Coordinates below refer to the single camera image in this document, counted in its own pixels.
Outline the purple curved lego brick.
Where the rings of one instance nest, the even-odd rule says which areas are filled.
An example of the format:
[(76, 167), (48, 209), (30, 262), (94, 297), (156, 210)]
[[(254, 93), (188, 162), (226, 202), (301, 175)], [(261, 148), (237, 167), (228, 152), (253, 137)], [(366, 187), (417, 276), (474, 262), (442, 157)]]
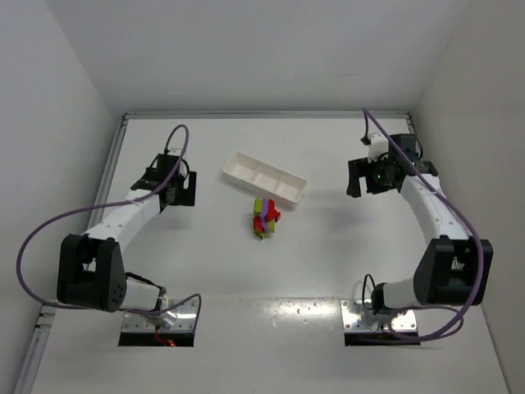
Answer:
[(275, 232), (275, 203), (271, 199), (263, 199), (259, 219), (262, 227), (262, 238)]

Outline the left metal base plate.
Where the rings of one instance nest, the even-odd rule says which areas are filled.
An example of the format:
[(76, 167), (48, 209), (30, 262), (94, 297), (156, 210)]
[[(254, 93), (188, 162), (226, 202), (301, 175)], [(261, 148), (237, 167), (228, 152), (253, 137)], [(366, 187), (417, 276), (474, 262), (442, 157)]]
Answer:
[(186, 302), (164, 297), (162, 308), (167, 312), (156, 316), (124, 313), (121, 333), (154, 334), (156, 331), (166, 334), (193, 334), (200, 316), (200, 296)]

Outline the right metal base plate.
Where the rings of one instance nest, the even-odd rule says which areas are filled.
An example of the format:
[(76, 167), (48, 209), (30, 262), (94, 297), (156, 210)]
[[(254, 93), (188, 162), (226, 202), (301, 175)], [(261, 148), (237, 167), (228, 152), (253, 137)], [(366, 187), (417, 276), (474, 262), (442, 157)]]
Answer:
[[(340, 301), (341, 317), (345, 334), (389, 333), (389, 314), (374, 314), (369, 298), (343, 299)], [(396, 332), (417, 334), (418, 324), (415, 313), (398, 314), (391, 320), (391, 326)]]

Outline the metal base plate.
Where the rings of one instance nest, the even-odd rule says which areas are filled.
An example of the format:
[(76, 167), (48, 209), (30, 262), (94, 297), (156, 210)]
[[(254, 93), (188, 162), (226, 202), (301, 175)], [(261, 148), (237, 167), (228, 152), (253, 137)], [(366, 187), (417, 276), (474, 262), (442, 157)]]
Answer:
[[(389, 333), (389, 314), (374, 314), (369, 298), (343, 299), (340, 301), (341, 317), (345, 334)], [(391, 320), (391, 326), (396, 332), (417, 334), (418, 324), (415, 313), (398, 314)]]
[(162, 308), (167, 312), (156, 316), (124, 313), (121, 333), (154, 334), (156, 331), (166, 334), (193, 334), (200, 316), (200, 296), (186, 302), (164, 297)]

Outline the red rectangular lego brick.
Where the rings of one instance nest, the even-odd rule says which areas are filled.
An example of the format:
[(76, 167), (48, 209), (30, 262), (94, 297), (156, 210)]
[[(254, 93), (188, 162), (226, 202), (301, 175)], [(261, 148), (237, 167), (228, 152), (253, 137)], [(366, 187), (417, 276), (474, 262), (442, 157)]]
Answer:
[(273, 206), (269, 207), (266, 215), (267, 221), (279, 222), (281, 219), (281, 213)]

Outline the lime green lego plate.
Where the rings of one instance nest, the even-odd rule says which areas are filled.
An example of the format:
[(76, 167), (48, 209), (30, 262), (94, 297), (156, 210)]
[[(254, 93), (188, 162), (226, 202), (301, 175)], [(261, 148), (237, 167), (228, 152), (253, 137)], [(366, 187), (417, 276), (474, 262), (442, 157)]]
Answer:
[(253, 231), (254, 235), (258, 237), (260, 240), (264, 241), (266, 239), (266, 234), (264, 232), (258, 232), (256, 230)]

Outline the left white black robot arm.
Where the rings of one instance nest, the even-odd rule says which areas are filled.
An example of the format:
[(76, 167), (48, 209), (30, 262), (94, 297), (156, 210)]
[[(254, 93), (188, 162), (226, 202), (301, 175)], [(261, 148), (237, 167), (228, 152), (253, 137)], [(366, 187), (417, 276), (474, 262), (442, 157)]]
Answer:
[(126, 271), (123, 253), (139, 231), (169, 206), (195, 205), (197, 173), (187, 161), (160, 153), (126, 196), (99, 224), (62, 241), (57, 278), (59, 302), (79, 308), (150, 314), (167, 303), (166, 293)]

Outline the white three-compartment tray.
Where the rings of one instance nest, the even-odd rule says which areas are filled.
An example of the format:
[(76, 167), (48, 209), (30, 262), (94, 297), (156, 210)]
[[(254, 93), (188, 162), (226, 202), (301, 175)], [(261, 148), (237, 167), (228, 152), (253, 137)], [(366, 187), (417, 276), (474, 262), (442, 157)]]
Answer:
[(241, 152), (228, 159), (222, 173), (229, 181), (277, 203), (294, 208), (301, 200), (307, 181)]

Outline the red curved lego brick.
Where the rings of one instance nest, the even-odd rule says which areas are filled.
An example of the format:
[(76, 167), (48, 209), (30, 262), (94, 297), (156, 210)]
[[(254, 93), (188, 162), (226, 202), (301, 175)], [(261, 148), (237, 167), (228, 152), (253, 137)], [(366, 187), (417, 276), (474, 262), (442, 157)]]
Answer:
[(260, 236), (266, 233), (265, 226), (259, 216), (253, 218), (253, 231)]

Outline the lime green lego brick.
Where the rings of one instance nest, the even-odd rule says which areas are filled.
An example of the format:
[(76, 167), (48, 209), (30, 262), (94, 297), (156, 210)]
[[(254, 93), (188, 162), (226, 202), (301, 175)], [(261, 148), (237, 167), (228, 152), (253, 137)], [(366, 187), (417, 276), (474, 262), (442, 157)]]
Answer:
[(255, 199), (253, 206), (253, 215), (258, 217), (263, 211), (263, 201), (261, 199)]

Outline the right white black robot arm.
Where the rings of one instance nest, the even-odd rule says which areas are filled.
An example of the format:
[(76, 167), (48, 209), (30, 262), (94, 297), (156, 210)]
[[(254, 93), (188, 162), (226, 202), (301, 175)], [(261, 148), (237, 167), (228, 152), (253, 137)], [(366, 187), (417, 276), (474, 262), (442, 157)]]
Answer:
[(347, 195), (361, 196), (364, 178), (369, 194), (397, 190), (409, 204), (427, 242), (414, 275), (400, 282), (383, 282), (372, 291), (375, 314), (424, 305), (464, 305), (484, 298), (494, 254), (491, 243), (477, 244), (472, 233), (438, 198), (441, 184), (429, 161), (421, 160), (415, 135), (379, 133), (365, 136), (368, 156), (349, 161)]

